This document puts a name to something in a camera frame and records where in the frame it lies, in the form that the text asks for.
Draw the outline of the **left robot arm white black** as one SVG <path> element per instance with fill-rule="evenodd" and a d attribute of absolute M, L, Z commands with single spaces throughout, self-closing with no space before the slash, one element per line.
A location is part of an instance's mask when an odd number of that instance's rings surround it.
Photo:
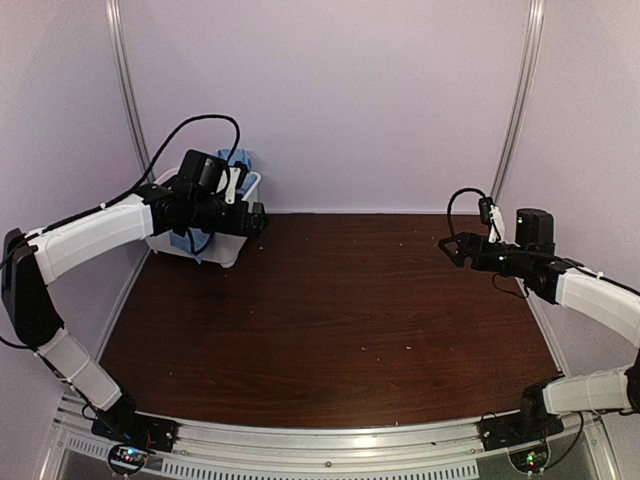
<path fill-rule="evenodd" d="M 182 186 L 172 178 L 162 185 L 143 185 L 63 225 L 30 233 L 14 229 L 4 238 L 1 297 L 17 346 L 39 356 L 83 395 L 121 443 L 133 444 L 144 433 L 133 398 L 66 329 L 49 285 L 106 252 L 167 231 L 195 228 L 255 238 L 267 225 L 259 202 L 239 200 L 221 187 Z"/>

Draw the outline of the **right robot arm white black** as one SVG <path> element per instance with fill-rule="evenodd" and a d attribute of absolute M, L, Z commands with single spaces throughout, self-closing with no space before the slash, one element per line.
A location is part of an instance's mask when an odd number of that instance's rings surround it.
<path fill-rule="evenodd" d="M 459 268 L 514 277 L 538 298 L 583 314 L 639 347 L 639 292 L 550 250 L 491 243 L 463 232 L 438 242 Z M 522 394 L 512 430 L 519 440 L 535 440 L 551 416 L 578 412 L 639 412 L 639 362 L 574 377 L 558 377 L 531 386 Z"/>

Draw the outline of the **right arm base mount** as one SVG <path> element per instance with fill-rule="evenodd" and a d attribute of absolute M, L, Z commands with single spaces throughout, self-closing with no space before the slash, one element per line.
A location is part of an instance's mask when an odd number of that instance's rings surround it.
<path fill-rule="evenodd" d="M 542 474 L 551 464 L 550 437 L 564 431 L 563 421 L 549 414 L 534 395 L 521 399 L 517 412 L 484 414 L 477 424 L 485 451 L 511 449 L 508 459 L 519 472 Z"/>

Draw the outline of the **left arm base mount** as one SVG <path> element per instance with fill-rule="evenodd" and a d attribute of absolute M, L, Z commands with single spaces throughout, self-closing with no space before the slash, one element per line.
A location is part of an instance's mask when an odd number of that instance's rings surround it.
<path fill-rule="evenodd" d="M 91 433 L 115 441 L 106 461 L 116 475 L 135 475 L 155 454 L 173 451 L 178 433 L 176 421 L 137 413 L 127 403 L 115 405 L 107 412 L 93 405 L 90 408 L 95 416 Z"/>

